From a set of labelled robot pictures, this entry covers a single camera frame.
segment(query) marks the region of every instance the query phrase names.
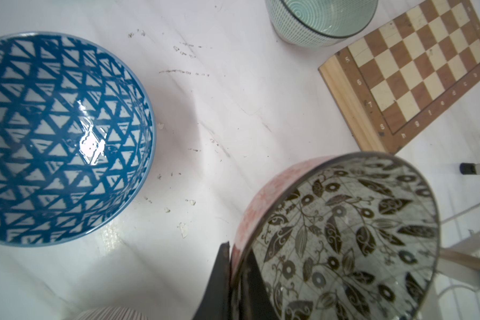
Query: bowl rim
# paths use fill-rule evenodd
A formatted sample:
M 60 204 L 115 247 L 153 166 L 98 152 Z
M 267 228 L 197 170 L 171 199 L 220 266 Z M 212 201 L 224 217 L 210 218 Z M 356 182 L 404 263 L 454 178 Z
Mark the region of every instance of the bowl rim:
M 285 0 L 276 0 L 276 1 L 280 1 L 282 3 L 282 5 L 285 7 L 285 9 L 288 11 L 289 14 L 291 14 L 300 24 L 302 24 L 306 29 L 309 29 L 311 32 L 314 32 L 314 33 L 317 33 L 321 36 L 324 36 L 324 37 L 328 37 L 328 38 L 332 38 L 332 39 L 346 39 L 346 38 L 350 38 L 351 36 L 354 36 L 354 35 L 357 35 L 359 32 L 363 31 L 369 24 L 370 22 L 373 20 L 373 17 L 375 16 L 375 13 L 377 12 L 377 8 L 379 6 L 379 0 L 375 0 L 376 3 L 375 3 L 375 9 L 373 10 L 373 14 L 371 15 L 370 19 L 368 20 L 368 22 L 365 24 L 365 26 L 363 26 L 361 29 L 359 29 L 358 31 L 352 33 L 352 34 L 349 34 L 349 35 L 345 35 L 345 36 L 335 36 L 335 35 L 330 35 L 330 34 L 326 34 L 326 33 L 323 33 L 323 32 L 320 32 L 310 26 L 308 26 L 304 21 L 302 21 L 299 17 L 297 17 L 293 11 L 288 7 L 288 5 L 286 4 L 286 1 Z
M 88 234 L 98 230 L 99 228 L 103 227 L 104 225 L 106 225 L 110 221 L 112 221 L 112 219 L 117 217 L 130 204 L 130 202 L 133 201 L 135 196 L 137 196 L 140 189 L 144 185 L 144 182 L 146 181 L 147 176 L 149 175 L 149 171 L 151 170 L 151 165 L 153 164 L 154 151 L 155 151 L 156 145 L 157 145 L 157 131 L 156 131 L 157 122 L 156 122 L 156 118 L 154 116 L 153 106 L 151 105 L 151 100 L 149 99 L 149 96 L 146 92 L 146 89 L 142 85 L 141 81 L 137 78 L 136 74 L 130 69 L 130 67 L 128 67 L 128 65 L 126 63 L 124 63 L 120 58 L 118 58 L 115 54 L 111 53 L 109 50 L 103 48 L 100 45 L 97 45 L 96 43 L 94 43 L 92 41 L 86 40 L 86 39 L 78 37 L 78 36 L 70 35 L 70 34 L 67 34 L 67 33 L 62 33 L 62 32 L 51 32 L 51 31 L 18 32 L 18 33 L 12 33 L 12 34 L 6 34 L 6 35 L 3 35 L 3 36 L 0 36 L 0 41 L 7 40 L 7 39 L 10 39 L 10 38 L 13 38 L 13 37 L 26 37 L 26 36 L 35 36 L 35 35 L 65 36 L 65 37 L 69 37 L 69 38 L 72 38 L 72 39 L 76 39 L 76 40 L 79 40 L 81 42 L 88 43 L 88 44 L 96 47 L 97 49 L 100 49 L 101 51 L 103 51 L 106 54 L 108 54 L 109 56 L 111 56 L 115 61 L 121 63 L 121 65 L 128 71 L 128 73 L 130 74 L 132 79 L 135 80 L 135 82 L 139 86 L 142 94 L 144 95 L 144 98 L 147 100 L 147 105 L 149 107 L 149 113 L 151 115 L 151 122 L 152 122 L 152 126 L 151 126 L 152 130 L 151 131 L 153 133 L 153 138 L 151 140 L 152 140 L 153 146 L 151 148 L 151 153 L 149 154 L 149 158 L 148 158 L 149 164 L 146 168 L 146 172 L 144 173 L 144 176 L 142 176 L 142 179 L 141 179 L 139 185 L 137 186 L 136 190 L 129 197 L 129 199 L 127 201 L 125 201 L 121 204 L 121 206 L 115 211 L 115 213 L 111 214 L 107 219 L 103 220 L 103 222 L 101 224 L 99 224 L 96 227 L 93 227 L 93 228 L 91 228 L 91 229 L 89 229 L 85 232 L 76 234 L 74 237 L 64 238 L 60 241 L 47 242 L 47 243 L 41 243 L 41 244 L 22 244 L 22 243 L 18 243 L 18 242 L 0 241 L 0 245 L 6 245 L 6 246 L 10 246 L 10 247 L 40 248 L 40 247 L 48 247 L 48 246 L 53 246 L 53 245 L 57 245 L 57 244 L 66 243 L 66 242 L 81 238 L 85 235 L 88 235 Z

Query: wooden board edge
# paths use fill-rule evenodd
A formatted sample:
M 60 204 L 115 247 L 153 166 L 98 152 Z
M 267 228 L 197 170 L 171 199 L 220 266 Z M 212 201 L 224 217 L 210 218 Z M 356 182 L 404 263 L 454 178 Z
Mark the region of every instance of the wooden board edge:
M 388 152 L 373 128 L 341 64 L 332 56 L 318 70 L 362 151 Z

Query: debris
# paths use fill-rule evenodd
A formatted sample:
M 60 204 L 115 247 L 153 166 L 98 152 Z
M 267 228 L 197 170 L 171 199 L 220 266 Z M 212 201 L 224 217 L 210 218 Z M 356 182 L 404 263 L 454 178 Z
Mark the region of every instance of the debris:
M 179 223 L 179 230 L 181 231 L 181 236 L 185 239 L 188 236 L 188 226 L 186 223 Z

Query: chess board square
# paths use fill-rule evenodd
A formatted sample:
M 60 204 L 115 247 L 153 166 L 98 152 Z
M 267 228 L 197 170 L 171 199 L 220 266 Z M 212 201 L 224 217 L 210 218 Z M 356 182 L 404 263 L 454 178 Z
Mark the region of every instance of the chess board square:
M 430 97 L 429 91 L 423 82 L 420 82 L 419 85 L 415 86 L 411 93 L 413 94 L 414 99 L 416 100 L 416 104 L 420 110 L 423 110 L 426 106 L 428 106 L 432 102 L 432 98 Z
M 455 20 L 452 11 L 446 12 L 444 15 L 441 16 L 441 19 L 443 20 L 444 27 L 446 28 L 448 33 L 452 33 L 455 30 L 459 29 L 459 25 L 457 24 L 457 21 Z
M 386 42 L 378 29 L 365 35 L 365 39 L 374 57 L 387 50 Z
M 409 121 L 420 112 L 420 108 L 410 91 L 400 97 L 400 99 L 397 100 L 397 103 L 402 111 L 405 121 Z
M 467 41 L 461 29 L 455 30 L 450 35 L 450 39 L 451 42 L 454 44 L 455 51 L 462 52 L 465 48 L 467 48 Z
M 467 73 L 466 67 L 462 63 L 461 57 L 458 55 L 448 61 L 448 66 L 450 67 L 451 73 L 454 75 L 455 81 L 459 80 Z
M 419 84 L 422 81 L 420 72 L 418 71 L 418 68 L 416 67 L 416 64 L 414 63 L 414 61 L 411 61 L 405 66 L 403 66 L 400 69 L 400 73 L 402 73 L 405 83 L 407 84 L 407 87 L 410 89 L 414 88 L 417 84 Z
M 432 63 L 434 70 L 437 70 L 446 64 L 446 58 L 444 57 L 441 48 L 439 48 L 439 44 L 430 48 L 427 51 L 427 55 L 429 56 L 430 63 Z
M 384 41 L 388 48 L 391 48 L 398 42 L 402 41 L 402 36 L 400 36 L 400 32 L 393 21 L 390 21 L 379 28 Z
M 423 15 L 425 16 L 425 19 L 427 19 L 427 22 L 431 22 L 435 18 L 439 17 L 432 0 L 426 0 L 420 3 L 420 7 L 421 12 L 423 12 Z
M 430 63 L 428 55 L 425 52 L 416 59 L 414 59 L 414 63 L 416 64 L 416 67 L 418 68 L 418 72 L 420 73 L 422 79 L 427 78 L 431 73 L 435 71 L 432 63 Z
M 473 28 L 473 25 L 470 23 L 466 23 L 461 27 L 462 33 L 464 34 L 464 37 L 466 38 L 467 44 L 472 44 L 478 39 L 477 33 Z
M 403 43 L 405 44 L 407 51 L 409 51 L 409 55 L 412 59 L 416 59 L 425 52 L 425 48 L 423 48 L 423 44 L 416 33 L 404 38 Z
M 427 87 L 432 100 L 435 100 L 444 92 L 443 84 L 441 83 L 441 80 L 439 80 L 438 74 L 435 72 L 429 75 L 427 79 L 423 80 L 423 83 Z
M 380 72 L 379 66 L 374 59 L 362 65 L 359 70 L 365 78 L 365 82 L 370 89 L 384 81 L 384 76 Z
M 432 22 L 429 23 L 429 28 L 435 37 L 435 41 L 437 42 L 440 42 L 442 39 L 448 37 L 448 31 L 446 30 L 441 17 L 432 20 Z
M 400 71 L 395 72 L 392 74 L 388 79 L 386 79 L 387 85 L 390 86 L 390 89 L 395 96 L 395 99 L 400 98 L 406 92 L 409 91 L 405 80 L 403 79 L 402 74 Z
M 358 41 L 352 43 L 349 46 L 349 50 L 359 67 L 373 59 L 373 55 L 368 48 L 365 38 L 360 38 Z
M 373 98 L 377 101 L 380 111 L 384 111 L 387 107 L 395 101 L 395 96 L 391 92 L 390 86 L 387 85 L 386 81 L 383 81 L 376 85 L 372 90 Z
M 437 10 L 438 15 L 442 15 L 448 10 L 450 10 L 450 5 L 446 0 L 432 0 L 435 9 Z
M 419 30 L 427 25 L 427 19 L 423 15 L 423 12 L 421 12 L 420 6 L 416 6 L 407 11 L 407 16 L 409 17 L 410 23 L 413 24 L 414 30 Z
M 408 35 L 414 33 L 413 24 L 410 23 L 409 17 L 407 14 L 401 14 L 400 16 L 396 17 L 394 20 L 395 25 L 400 32 L 400 35 L 403 39 L 405 39 Z
M 469 48 L 474 56 L 474 60 L 477 62 L 477 64 L 480 63 L 480 39 L 477 39 L 475 42 L 473 42 Z
M 392 46 L 390 51 L 391 54 L 393 54 L 393 58 L 395 58 L 398 67 L 403 67 L 412 60 L 403 41 L 400 41 L 396 45 Z
M 397 132 L 405 124 L 405 118 L 396 102 L 384 110 L 382 115 L 392 132 Z
M 462 63 L 466 67 L 467 71 L 470 71 L 477 65 L 477 61 L 474 59 L 471 48 L 464 49 L 464 51 L 459 53 L 459 57 L 461 57 Z
M 444 66 L 440 67 L 437 71 L 437 76 L 439 77 L 439 80 L 441 81 L 441 84 L 443 85 L 443 88 L 445 90 L 448 90 L 451 86 L 454 85 L 455 83 L 455 78 L 454 75 L 451 73 L 450 67 L 448 66 L 448 63 L 445 64 Z
M 439 48 L 441 48 L 443 51 L 443 55 L 447 61 L 457 55 L 457 51 L 455 50 L 454 44 L 452 43 L 450 37 L 441 40 L 439 42 Z
M 469 22 L 469 17 L 467 16 L 466 10 L 462 3 L 459 3 L 455 7 L 451 9 L 452 13 L 454 14 L 455 21 L 459 26 L 463 26 Z
M 425 48 L 425 50 L 432 48 L 432 46 L 437 43 L 428 25 L 416 31 L 416 34 L 420 38 L 421 43 L 423 43 L 423 48 Z
M 376 56 L 375 61 L 377 61 L 377 65 L 384 79 L 387 79 L 390 75 L 398 71 L 397 62 L 389 49 Z

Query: cream square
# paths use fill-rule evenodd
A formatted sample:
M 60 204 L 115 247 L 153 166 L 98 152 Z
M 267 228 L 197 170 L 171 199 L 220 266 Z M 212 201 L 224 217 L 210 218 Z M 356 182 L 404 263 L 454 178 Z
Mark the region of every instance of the cream square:
M 430 30 L 435 37 L 435 41 L 440 42 L 442 39 L 448 37 L 448 31 L 444 26 L 441 17 L 437 17 L 429 23 Z
M 390 75 L 398 71 L 397 61 L 393 58 L 390 49 L 376 56 L 375 62 L 377 62 L 384 79 L 388 79 Z
M 477 39 L 475 42 L 473 42 L 469 48 L 474 56 L 474 60 L 477 62 L 477 64 L 480 63 L 480 39 Z
M 407 84 L 407 87 L 409 87 L 409 89 L 414 88 L 421 81 L 423 81 L 414 61 L 411 61 L 408 64 L 404 65 L 400 69 L 400 73 L 402 74 L 403 80 L 405 80 L 405 83 Z
M 435 72 L 429 75 L 427 79 L 423 80 L 423 82 L 425 83 L 425 86 L 429 91 L 432 100 L 435 100 L 441 95 L 441 93 L 444 92 L 443 84 L 441 83 L 441 80 L 439 80 L 439 76 Z
M 423 44 L 421 43 L 421 40 L 416 32 L 403 39 L 403 43 L 405 44 L 407 51 L 409 51 L 409 55 L 412 60 L 416 59 L 423 52 L 425 52 L 425 48 L 423 48 Z
M 407 11 L 407 17 L 409 18 L 410 23 L 413 24 L 415 31 L 423 28 L 427 24 L 427 19 L 423 15 L 420 6 L 416 6 Z
M 469 17 L 467 16 L 466 10 L 464 9 L 462 3 L 459 3 L 453 7 L 451 12 L 454 14 L 455 20 L 457 20 L 459 27 L 469 22 Z
M 409 121 L 420 112 L 420 108 L 410 91 L 401 96 L 400 99 L 397 100 L 397 103 L 405 121 Z
M 358 67 L 361 67 L 368 61 L 373 59 L 371 50 L 368 48 L 368 43 L 366 43 L 365 38 L 361 38 L 358 41 L 352 43 L 349 46 L 350 53 Z
M 398 42 L 402 41 L 402 36 L 393 21 L 390 21 L 379 28 L 384 41 L 388 48 L 396 45 Z
M 437 71 L 440 67 L 446 64 L 446 58 L 443 51 L 439 48 L 439 44 L 435 44 L 432 48 L 427 50 L 427 56 L 429 57 L 432 67 Z
M 393 102 L 395 102 L 395 96 L 385 80 L 374 86 L 371 93 L 373 94 L 375 101 L 377 101 L 380 111 L 386 110 L 393 104 Z
M 450 5 L 446 0 L 432 0 L 432 3 L 434 4 L 439 15 L 442 15 L 446 11 L 450 10 Z
M 466 67 L 462 63 L 461 57 L 456 55 L 452 60 L 448 61 L 451 73 L 454 75 L 455 81 L 459 81 L 462 76 L 467 73 Z
M 454 32 L 452 32 L 450 35 L 450 39 L 454 44 L 455 50 L 457 50 L 457 52 L 460 53 L 464 51 L 465 48 L 467 48 L 466 37 L 462 33 L 461 29 L 457 29 Z

